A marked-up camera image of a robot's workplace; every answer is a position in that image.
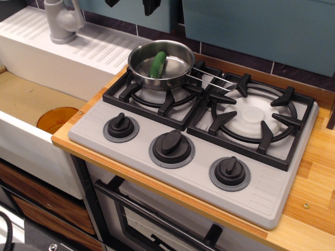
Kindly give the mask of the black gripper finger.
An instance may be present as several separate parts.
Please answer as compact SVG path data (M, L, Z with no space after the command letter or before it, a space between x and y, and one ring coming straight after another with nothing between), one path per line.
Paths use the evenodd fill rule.
M118 2L119 2L119 0L105 0L105 3L106 3L109 7L114 7Z
M144 14L150 16L161 4L161 0L143 0Z

